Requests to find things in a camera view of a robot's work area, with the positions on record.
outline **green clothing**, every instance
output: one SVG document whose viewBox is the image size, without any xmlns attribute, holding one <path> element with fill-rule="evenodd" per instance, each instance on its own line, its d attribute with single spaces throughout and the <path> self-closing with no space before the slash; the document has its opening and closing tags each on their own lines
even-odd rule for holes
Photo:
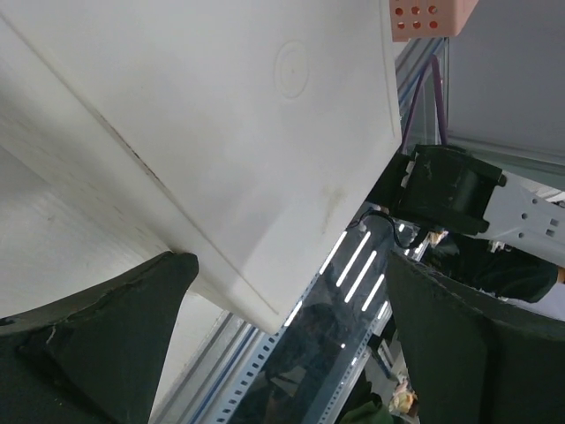
<svg viewBox="0 0 565 424">
<path fill-rule="evenodd" d="M 394 424 L 392 415 L 383 405 L 367 402 L 345 414 L 339 424 Z"/>
</svg>

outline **pink 3d-printed part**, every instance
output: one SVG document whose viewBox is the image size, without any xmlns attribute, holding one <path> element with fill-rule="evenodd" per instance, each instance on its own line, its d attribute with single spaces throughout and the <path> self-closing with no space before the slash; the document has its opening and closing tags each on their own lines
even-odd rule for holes
<svg viewBox="0 0 565 424">
<path fill-rule="evenodd" d="M 390 0 L 395 42 L 458 35 L 478 0 Z"/>
</svg>

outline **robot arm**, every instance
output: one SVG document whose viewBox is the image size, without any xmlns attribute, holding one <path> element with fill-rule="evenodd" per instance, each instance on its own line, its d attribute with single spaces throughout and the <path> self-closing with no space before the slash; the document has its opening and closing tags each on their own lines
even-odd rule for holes
<svg viewBox="0 0 565 424">
<path fill-rule="evenodd" d="M 565 268 L 565 208 L 463 149 L 417 146 L 411 156 L 397 154 L 367 200 L 430 231 L 502 242 Z"/>
</svg>

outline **circular mark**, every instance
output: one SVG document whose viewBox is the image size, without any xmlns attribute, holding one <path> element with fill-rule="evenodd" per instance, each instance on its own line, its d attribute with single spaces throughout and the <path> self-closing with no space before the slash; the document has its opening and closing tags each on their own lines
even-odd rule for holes
<svg viewBox="0 0 565 424">
<path fill-rule="evenodd" d="M 287 42 L 275 61 L 275 84 L 289 99 L 302 94 L 308 82 L 308 55 L 302 42 Z"/>
</svg>

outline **white wall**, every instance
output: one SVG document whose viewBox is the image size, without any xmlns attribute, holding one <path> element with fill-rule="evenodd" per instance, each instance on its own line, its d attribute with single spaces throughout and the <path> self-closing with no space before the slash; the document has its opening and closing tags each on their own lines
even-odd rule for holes
<svg viewBox="0 0 565 424">
<path fill-rule="evenodd" d="M 451 40 L 449 129 L 565 164 L 565 4 L 481 0 Z"/>
<path fill-rule="evenodd" d="M 0 148 L 0 318 L 53 302 L 143 262 Z M 178 313 L 155 406 L 191 364 L 222 310 L 190 291 Z"/>
</svg>

